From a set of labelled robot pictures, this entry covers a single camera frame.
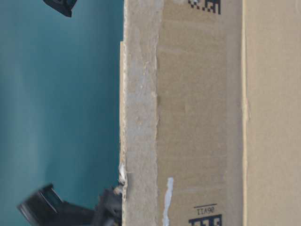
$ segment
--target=corrugated cardboard edge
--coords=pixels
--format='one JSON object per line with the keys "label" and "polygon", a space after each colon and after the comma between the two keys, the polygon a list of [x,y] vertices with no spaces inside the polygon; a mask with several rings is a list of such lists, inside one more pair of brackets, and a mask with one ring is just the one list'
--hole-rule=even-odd
{"label": "corrugated cardboard edge", "polygon": [[158,223],[156,46],[163,2],[125,0],[124,3],[120,163],[126,166],[127,178],[123,226]]}
{"label": "corrugated cardboard edge", "polygon": [[242,131],[243,131],[243,226],[247,226],[247,122],[249,120],[248,98],[247,98],[247,58],[246,58],[246,2],[242,0],[242,29],[241,29],[241,106],[242,106]]}
{"label": "corrugated cardboard edge", "polygon": [[[123,88],[123,79],[124,79],[124,45],[123,42],[120,42],[120,62],[119,62],[119,68],[120,68],[120,76],[119,76],[119,124],[120,124],[120,154],[119,154],[119,171],[121,167],[123,169],[126,169],[126,155],[125,155],[125,146],[124,146],[124,88]],[[119,172],[119,180],[125,179],[125,184],[123,187],[123,196],[122,196],[122,209],[124,209],[124,203],[126,199],[127,194],[127,178],[121,178],[121,173]],[[122,211],[122,219],[124,221],[125,215],[124,211]]]}

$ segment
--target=cardboard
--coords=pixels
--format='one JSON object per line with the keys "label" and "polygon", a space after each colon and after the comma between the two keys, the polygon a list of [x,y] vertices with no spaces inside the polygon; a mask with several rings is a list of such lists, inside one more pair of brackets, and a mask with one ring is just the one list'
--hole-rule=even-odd
{"label": "cardboard", "polygon": [[300,220],[301,2],[125,1],[124,222]]}

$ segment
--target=teal wall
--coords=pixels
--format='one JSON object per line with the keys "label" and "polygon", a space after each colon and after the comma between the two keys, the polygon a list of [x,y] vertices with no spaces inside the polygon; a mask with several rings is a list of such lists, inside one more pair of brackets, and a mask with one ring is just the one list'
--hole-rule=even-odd
{"label": "teal wall", "polygon": [[53,182],[93,208],[118,180],[123,0],[79,0],[73,17],[42,0],[0,1],[0,225]]}

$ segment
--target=black printed label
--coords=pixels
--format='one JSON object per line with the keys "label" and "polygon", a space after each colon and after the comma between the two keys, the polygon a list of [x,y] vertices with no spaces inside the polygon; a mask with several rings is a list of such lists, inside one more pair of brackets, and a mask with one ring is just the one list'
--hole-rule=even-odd
{"label": "black printed label", "polygon": [[222,226],[222,215],[190,219],[191,226]]}
{"label": "black printed label", "polygon": [[202,9],[206,12],[222,13],[221,0],[188,0],[191,8]]}

